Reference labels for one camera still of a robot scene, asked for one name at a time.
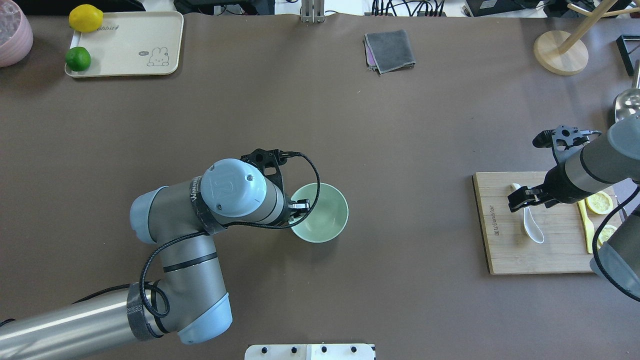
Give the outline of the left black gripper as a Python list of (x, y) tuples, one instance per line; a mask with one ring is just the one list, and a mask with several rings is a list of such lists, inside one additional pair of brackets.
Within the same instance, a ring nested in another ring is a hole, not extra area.
[(288, 199), (286, 201), (286, 207), (281, 214), (281, 225), (285, 226), (290, 221), (297, 221), (301, 217), (300, 211), (308, 211), (311, 209), (311, 203), (309, 199)]

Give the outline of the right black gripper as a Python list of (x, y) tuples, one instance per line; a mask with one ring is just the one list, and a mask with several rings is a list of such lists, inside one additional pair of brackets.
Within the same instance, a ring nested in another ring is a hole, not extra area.
[(544, 182), (536, 187), (521, 186), (508, 195), (509, 210), (515, 213), (526, 207), (537, 207), (546, 204), (573, 203), (573, 183), (566, 173), (565, 167), (553, 167), (544, 178)]

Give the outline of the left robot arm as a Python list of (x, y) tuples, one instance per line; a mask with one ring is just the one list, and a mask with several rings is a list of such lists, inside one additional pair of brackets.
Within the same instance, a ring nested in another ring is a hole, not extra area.
[(286, 229), (319, 200), (291, 200), (278, 175), (226, 158), (203, 175), (135, 199), (130, 223), (154, 246), (132, 284), (85, 296), (64, 309), (1, 325), (3, 360), (80, 359), (176, 333), (183, 344), (219, 337), (233, 323), (214, 235), (232, 226)]

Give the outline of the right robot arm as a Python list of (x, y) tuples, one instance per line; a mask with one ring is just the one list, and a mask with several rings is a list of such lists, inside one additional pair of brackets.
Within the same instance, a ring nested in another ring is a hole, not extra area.
[[(556, 165), (538, 186), (522, 186), (508, 195), (509, 210), (576, 204), (621, 182), (640, 179), (640, 127), (636, 116), (614, 123), (606, 133), (560, 125), (534, 137), (536, 148), (550, 148)], [(592, 251), (590, 268), (622, 294), (639, 300), (639, 210), (635, 208), (608, 240), (599, 235), (626, 201), (606, 214), (599, 227), (586, 232)]]

